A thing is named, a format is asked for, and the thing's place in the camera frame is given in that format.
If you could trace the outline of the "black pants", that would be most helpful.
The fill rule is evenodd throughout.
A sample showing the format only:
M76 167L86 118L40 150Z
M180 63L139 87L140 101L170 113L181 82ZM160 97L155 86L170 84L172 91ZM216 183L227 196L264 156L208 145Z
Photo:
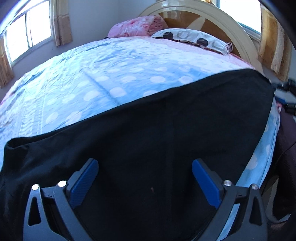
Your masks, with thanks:
M274 90L252 69L226 71L56 131L14 138L1 170L1 240L21 240L34 184L98 161L77 213L97 240L191 240L214 214L192 173L198 158L237 182L267 124Z

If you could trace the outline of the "side yellow curtain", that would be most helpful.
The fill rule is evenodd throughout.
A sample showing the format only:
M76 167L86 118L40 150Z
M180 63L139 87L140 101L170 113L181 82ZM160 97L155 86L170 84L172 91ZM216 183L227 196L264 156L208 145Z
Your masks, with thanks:
M292 57L292 42L275 16L262 4L259 61L276 77L288 81Z

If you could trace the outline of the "side window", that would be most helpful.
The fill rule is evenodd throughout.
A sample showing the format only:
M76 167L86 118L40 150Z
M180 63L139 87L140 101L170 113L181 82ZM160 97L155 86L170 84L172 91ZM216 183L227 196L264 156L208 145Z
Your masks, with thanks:
M236 20L252 39L260 41L262 20L259 1L219 0L217 7Z

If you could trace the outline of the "cream wooden headboard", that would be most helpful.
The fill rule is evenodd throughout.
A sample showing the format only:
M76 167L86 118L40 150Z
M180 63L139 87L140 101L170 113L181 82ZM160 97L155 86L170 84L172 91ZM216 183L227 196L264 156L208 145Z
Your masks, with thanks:
M224 11L205 1L157 1L141 16L160 15L170 28L208 33L233 46L232 53L263 72L258 51L247 32Z

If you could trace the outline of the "grey patterned pillow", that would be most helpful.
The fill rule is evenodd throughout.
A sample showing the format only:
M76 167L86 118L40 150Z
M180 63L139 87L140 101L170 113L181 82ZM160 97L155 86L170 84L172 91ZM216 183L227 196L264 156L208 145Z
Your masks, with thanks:
M228 55L233 51L232 43L224 42L217 37L198 30L169 28L154 33L152 37L196 45L223 55Z

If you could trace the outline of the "blue pink bed sheet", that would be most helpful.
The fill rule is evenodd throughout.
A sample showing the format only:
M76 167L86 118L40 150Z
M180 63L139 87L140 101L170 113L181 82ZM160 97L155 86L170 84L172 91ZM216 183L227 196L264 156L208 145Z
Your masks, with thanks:
M241 69L257 71L233 54L167 39L122 37L91 42L53 57L19 79L1 102L1 170L14 138L59 130L118 106ZM261 186L273 156L280 115L273 97L264 133L236 186ZM74 213L93 240L77 210ZM44 200L53 231L68 236L52 200Z

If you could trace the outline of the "left yellow curtain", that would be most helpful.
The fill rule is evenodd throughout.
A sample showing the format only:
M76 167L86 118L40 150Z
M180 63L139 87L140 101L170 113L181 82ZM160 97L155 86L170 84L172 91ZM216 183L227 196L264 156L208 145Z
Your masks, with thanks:
M4 38L1 38L0 46L0 86L4 88L14 78L14 72L12 70L10 61L6 54L4 47Z

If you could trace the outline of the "back window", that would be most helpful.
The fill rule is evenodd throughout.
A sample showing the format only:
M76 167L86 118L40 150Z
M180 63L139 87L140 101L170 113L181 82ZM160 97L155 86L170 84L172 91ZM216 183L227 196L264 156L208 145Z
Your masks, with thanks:
M2 42L9 63L15 65L50 39L50 1L29 1L6 28Z

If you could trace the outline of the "right yellow curtain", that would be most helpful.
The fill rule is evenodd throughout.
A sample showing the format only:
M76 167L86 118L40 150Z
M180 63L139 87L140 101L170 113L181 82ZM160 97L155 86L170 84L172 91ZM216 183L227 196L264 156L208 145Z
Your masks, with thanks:
M73 41L69 16L68 0L49 2L51 31L57 47Z

